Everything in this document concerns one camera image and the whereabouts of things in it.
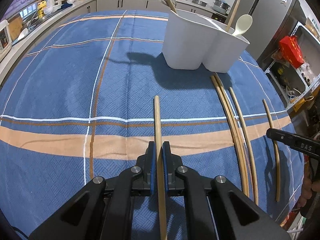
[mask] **bamboo stick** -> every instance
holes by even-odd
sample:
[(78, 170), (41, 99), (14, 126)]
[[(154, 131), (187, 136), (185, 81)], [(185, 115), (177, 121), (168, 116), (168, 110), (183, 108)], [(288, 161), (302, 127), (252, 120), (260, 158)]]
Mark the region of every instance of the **bamboo stick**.
[(155, 96), (154, 98), (154, 123), (155, 123), (160, 239), (167, 240), (167, 217), (166, 217), (166, 209), (165, 209), (165, 188), (164, 188), (164, 174), (163, 174), (164, 169), (163, 169), (163, 159), (162, 159), (162, 151), (161, 151), (162, 138), (161, 138), (159, 96)]
[[(267, 102), (265, 99), (262, 100), (264, 108), (267, 113), (268, 121), (270, 128), (273, 128), (273, 122), (272, 122), (272, 117), (270, 114), (269, 107), (267, 105)], [(281, 190), (281, 181), (280, 181), (280, 157), (279, 157), (279, 148), (278, 148), (278, 143), (277, 141), (272, 140), (273, 142), (273, 148), (275, 151), (275, 157), (276, 157), (276, 201), (280, 201), (280, 190)]]
[(219, 96), (220, 102), (222, 104), (223, 110), (226, 113), (226, 117), (230, 126), (230, 132), (231, 132), (231, 136), (233, 138), (233, 142), (235, 144), (235, 148), (236, 148), (236, 154), (237, 154), (237, 158), (238, 158), (238, 162), (239, 162), (239, 172), (240, 172), (240, 177), (241, 177), (241, 187), (242, 187), (242, 191), (244, 192), (244, 194), (246, 196), (249, 196), (249, 185), (248, 184), (248, 173), (245, 172), (245, 167), (246, 167), (246, 163), (243, 159), (243, 155), (242, 155), (242, 150), (241, 150), (241, 145), (239, 143), (239, 139), (237, 136), (237, 131), (236, 131), (236, 127), (235, 127), (235, 123), (233, 121), (234, 116), (233, 114), (231, 114), (230, 109), (228, 107), (227, 101), (225, 99), (225, 96), (223, 93), (224, 92), (224, 88), (218, 84), (218, 81), (216, 80), (216, 76), (217, 74), (214, 74), (214, 76), (211, 76), (211, 80), (212, 83), (217, 91), (217, 94)]
[(253, 198), (254, 198), (255, 204), (258, 205), (259, 204), (259, 194), (258, 194), (257, 171), (256, 171), (256, 164), (255, 164), (255, 161), (254, 161), (253, 151), (252, 151), (252, 147), (251, 147), (251, 142), (250, 142), (249, 137), (248, 137), (247, 126), (245, 124), (241, 108), (239, 106), (239, 103), (238, 103), (238, 100), (236, 98), (236, 95), (233, 92), (232, 87), (229, 88), (229, 91), (230, 91), (231, 97), (233, 99), (233, 102), (235, 103), (235, 106), (236, 106), (236, 109), (237, 109), (237, 112), (238, 112), (238, 115), (239, 115), (240, 123), (241, 123), (241, 126), (242, 126), (243, 134), (244, 134), (244, 139), (245, 139), (245, 142), (247, 144), (247, 148), (248, 148), (248, 152), (249, 152), (250, 165), (251, 165), (251, 173), (252, 173)]

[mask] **metal screw cap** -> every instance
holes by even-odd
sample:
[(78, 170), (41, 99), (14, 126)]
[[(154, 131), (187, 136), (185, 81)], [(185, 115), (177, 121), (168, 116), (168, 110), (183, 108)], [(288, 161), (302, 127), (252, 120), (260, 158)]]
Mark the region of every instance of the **metal screw cap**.
[(179, 166), (178, 171), (181, 173), (185, 173), (188, 171), (188, 168), (186, 166)]
[(103, 181), (103, 177), (97, 176), (93, 178), (95, 184), (100, 184)]
[(132, 171), (133, 173), (138, 173), (138, 172), (141, 171), (141, 168), (140, 168), (139, 166), (133, 166), (133, 167), (131, 168), (131, 171)]
[(225, 183), (226, 180), (227, 180), (226, 177), (221, 176), (221, 175), (216, 177), (216, 181), (219, 182), (219, 183)]

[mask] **cutting board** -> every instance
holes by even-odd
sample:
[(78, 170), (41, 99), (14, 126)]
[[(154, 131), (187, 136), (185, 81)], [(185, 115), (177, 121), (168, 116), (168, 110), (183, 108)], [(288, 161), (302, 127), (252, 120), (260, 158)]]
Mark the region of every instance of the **cutting board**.
[(21, 33), (22, 22), (23, 22), (23, 20), (22, 20), (20, 14), (18, 14), (16, 17), (12, 18), (9, 21), (9, 33), (10, 33), (11, 39), (13, 41), (15, 41)]

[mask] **red package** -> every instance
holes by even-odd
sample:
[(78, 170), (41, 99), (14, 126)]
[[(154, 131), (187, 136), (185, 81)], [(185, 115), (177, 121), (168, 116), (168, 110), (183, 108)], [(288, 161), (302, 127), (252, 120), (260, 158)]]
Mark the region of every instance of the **red package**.
[(279, 41), (279, 47), (283, 57), (289, 61), (293, 67), (298, 68), (304, 63), (297, 36), (285, 36)]

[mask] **refrigerator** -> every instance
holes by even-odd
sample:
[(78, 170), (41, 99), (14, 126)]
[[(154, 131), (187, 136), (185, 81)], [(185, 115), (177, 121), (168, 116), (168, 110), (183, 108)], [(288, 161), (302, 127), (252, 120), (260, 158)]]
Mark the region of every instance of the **refrigerator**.
[[(233, 4), (226, 22), (234, 9)], [(298, 21), (305, 23), (306, 17), (298, 0), (240, 0), (231, 25), (235, 28), (237, 19), (250, 14), (253, 22), (243, 36), (250, 42), (247, 51), (263, 69), (265, 61), (278, 47), (278, 41), (289, 35)]]

